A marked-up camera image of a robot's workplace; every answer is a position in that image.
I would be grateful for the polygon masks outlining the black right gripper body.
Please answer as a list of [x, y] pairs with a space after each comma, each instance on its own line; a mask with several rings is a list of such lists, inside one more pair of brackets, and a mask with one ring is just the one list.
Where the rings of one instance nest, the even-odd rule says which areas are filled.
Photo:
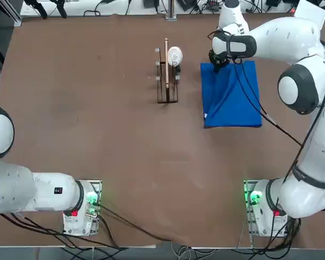
[[220, 69], [229, 64], [227, 54], [216, 54], [213, 49], [209, 51], [209, 60], [213, 64], [214, 72], [219, 72]]

